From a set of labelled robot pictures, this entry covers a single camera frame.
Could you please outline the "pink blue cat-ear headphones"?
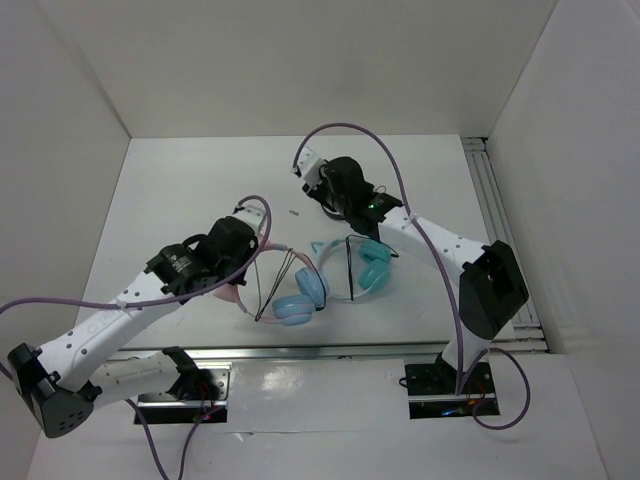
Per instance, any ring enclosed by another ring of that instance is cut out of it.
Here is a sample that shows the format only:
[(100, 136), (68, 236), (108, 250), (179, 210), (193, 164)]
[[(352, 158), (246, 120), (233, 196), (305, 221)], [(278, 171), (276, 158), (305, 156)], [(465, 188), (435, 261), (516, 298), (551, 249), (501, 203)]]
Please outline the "pink blue cat-ear headphones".
[[(220, 300), (235, 304), (239, 310), (256, 323), (280, 326), (298, 326), (308, 323), (315, 312), (326, 307), (329, 285), (326, 277), (318, 270), (310, 257), (282, 243), (268, 242), (264, 252), (278, 251), (284, 253), (283, 263), (265, 300), (258, 300), (258, 307), (252, 312), (242, 301), (239, 286), (224, 285), (214, 291)], [(295, 273), (298, 293), (276, 298), (276, 292), (295, 260), (303, 267)]]

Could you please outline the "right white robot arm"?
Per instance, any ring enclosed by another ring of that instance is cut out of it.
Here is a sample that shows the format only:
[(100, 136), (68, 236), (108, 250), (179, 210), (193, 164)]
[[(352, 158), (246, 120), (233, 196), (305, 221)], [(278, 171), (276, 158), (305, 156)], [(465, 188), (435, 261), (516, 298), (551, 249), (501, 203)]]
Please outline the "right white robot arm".
[(478, 356), (529, 300), (512, 248), (466, 239), (416, 215), (405, 199), (377, 191), (350, 157), (327, 161), (303, 149), (292, 170), (303, 192), (354, 232), (440, 271), (455, 306), (455, 335), (439, 356), (436, 379), (444, 390), (460, 391)]

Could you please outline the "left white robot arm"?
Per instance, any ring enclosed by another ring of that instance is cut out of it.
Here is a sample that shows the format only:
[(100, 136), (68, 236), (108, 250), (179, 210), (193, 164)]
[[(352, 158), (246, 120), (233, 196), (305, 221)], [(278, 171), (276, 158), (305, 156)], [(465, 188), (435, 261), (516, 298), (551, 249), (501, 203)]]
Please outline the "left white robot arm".
[(16, 390), (45, 436), (62, 437), (111, 403), (146, 393), (184, 399), (211, 384), (211, 374), (180, 347), (109, 359), (195, 293), (238, 279), (255, 256), (263, 224), (263, 213), (250, 207), (220, 218), (208, 233), (162, 248), (129, 286), (70, 331), (37, 347), (22, 343), (11, 350)]

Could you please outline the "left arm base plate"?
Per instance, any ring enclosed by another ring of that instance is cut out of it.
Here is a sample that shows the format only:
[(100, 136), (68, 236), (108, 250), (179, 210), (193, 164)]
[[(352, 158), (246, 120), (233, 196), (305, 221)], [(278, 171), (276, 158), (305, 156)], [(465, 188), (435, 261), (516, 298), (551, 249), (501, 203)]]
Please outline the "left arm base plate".
[(178, 397), (152, 392), (140, 395), (136, 405), (150, 425), (188, 425), (200, 420), (204, 424), (227, 422), (231, 365), (209, 363), (204, 366), (211, 376), (208, 384), (194, 386)]

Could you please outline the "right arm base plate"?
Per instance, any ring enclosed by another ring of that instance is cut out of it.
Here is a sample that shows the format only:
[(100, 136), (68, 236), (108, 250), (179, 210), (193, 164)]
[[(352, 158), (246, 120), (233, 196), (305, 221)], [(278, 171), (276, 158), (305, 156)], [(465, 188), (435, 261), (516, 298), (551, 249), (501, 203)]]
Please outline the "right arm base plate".
[(398, 381), (408, 396), (409, 417), (416, 419), (497, 416), (500, 413), (491, 368), (481, 362), (455, 394), (455, 375), (451, 377), (435, 363), (406, 364)]

